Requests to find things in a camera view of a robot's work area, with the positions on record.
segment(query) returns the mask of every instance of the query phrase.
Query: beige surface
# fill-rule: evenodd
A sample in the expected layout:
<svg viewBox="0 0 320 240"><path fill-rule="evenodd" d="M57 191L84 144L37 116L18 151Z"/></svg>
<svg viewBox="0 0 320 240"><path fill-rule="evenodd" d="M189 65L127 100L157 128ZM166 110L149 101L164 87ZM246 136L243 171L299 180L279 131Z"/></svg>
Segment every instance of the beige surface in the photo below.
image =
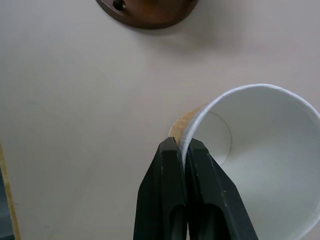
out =
<svg viewBox="0 0 320 240"><path fill-rule="evenodd" d="M94 0L0 1L0 139L22 239L132 239L159 142L229 89L275 84L320 110L319 7L200 0L141 31Z"/></svg>

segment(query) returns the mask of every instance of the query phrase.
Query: paper cup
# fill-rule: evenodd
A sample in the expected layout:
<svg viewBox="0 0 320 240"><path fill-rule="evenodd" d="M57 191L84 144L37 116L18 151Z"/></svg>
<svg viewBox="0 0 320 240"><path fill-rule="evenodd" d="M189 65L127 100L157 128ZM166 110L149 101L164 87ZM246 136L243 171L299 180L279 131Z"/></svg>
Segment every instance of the paper cup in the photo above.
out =
<svg viewBox="0 0 320 240"><path fill-rule="evenodd" d="M320 115L269 84L230 90L179 118L183 165L202 141L235 183L259 240L299 240L320 219Z"/></svg>

